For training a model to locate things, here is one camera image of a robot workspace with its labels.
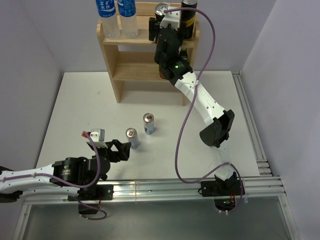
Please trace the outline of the black can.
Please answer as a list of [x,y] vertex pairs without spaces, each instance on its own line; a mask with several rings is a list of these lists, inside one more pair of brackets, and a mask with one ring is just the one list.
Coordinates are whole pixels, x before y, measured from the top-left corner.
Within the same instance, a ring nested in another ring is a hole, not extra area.
[[168,10],[170,4],[167,2],[160,2],[154,8],[155,18],[157,21],[161,21],[166,15],[165,11]]
[[[196,9],[198,5],[197,0],[182,0],[182,8],[194,8]],[[184,38],[190,39],[193,36],[194,24],[196,19],[196,12],[192,10],[183,10],[181,12],[181,22],[185,23],[185,33]]]

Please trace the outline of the silver can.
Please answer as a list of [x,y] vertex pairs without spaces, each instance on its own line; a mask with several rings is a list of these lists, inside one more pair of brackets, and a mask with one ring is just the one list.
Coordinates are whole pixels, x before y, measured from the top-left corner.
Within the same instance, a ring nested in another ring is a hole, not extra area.
[[127,140],[131,143],[132,149],[137,149],[139,147],[139,138],[137,130],[133,127],[130,127],[125,132]]
[[147,135],[152,135],[155,132],[155,118],[152,113],[143,115],[143,128]]

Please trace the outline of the water bottle blue label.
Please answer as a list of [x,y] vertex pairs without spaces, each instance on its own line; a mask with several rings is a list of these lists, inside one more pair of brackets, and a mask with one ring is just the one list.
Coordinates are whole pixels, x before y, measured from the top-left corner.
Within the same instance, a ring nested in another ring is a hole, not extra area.
[[114,0],[95,0],[96,8],[103,26],[104,36],[107,39],[116,39],[120,36],[120,29]]
[[118,0],[117,6],[122,34],[128,39],[135,38],[139,33],[135,0]]

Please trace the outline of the black can front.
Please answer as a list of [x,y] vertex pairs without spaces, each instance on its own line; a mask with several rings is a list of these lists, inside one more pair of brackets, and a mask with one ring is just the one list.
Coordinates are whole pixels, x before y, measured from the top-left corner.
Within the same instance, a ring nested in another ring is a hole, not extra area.
[[[182,0],[182,8],[194,8],[196,9],[198,5],[197,0]],[[181,12],[181,22],[185,23],[185,33],[184,38],[190,39],[193,36],[194,24],[196,19],[196,12],[192,10],[183,10]]]

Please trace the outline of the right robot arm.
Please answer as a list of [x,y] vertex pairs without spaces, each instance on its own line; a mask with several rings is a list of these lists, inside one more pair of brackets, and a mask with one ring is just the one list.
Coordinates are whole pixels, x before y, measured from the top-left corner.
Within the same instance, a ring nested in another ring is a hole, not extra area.
[[202,142],[217,149],[229,138],[235,114],[225,110],[200,83],[200,74],[195,74],[191,65],[181,54],[185,24],[176,20],[151,17],[148,39],[156,43],[154,61],[158,64],[159,75],[168,80],[191,101],[190,109],[196,109],[202,117],[205,128],[200,131]]

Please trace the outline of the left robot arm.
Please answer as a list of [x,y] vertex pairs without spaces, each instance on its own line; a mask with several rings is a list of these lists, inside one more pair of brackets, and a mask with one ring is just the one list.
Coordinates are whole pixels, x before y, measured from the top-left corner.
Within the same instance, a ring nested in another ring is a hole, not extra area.
[[0,168],[0,201],[14,203],[27,195],[67,195],[91,200],[98,193],[97,183],[108,178],[112,163],[127,161],[131,143],[117,139],[88,143],[94,155],[67,157],[44,167],[14,171]]

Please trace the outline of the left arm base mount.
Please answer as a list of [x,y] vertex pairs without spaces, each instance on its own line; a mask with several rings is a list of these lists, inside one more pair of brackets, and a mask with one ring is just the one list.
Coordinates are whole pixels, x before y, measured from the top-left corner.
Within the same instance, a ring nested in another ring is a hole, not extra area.
[[78,213],[82,217],[94,219],[92,216],[101,212],[102,201],[110,201],[113,198],[114,186],[94,185],[87,188],[81,188],[77,191],[77,196],[68,196],[69,202],[78,203]]

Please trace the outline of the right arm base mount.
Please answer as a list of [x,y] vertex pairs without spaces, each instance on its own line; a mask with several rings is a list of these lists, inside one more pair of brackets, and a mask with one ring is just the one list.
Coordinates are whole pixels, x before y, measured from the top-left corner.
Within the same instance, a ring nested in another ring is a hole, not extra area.
[[204,198],[213,197],[217,211],[227,215],[237,208],[246,192],[240,180],[236,180],[230,187],[225,187],[222,182],[210,180],[200,183],[198,193]]

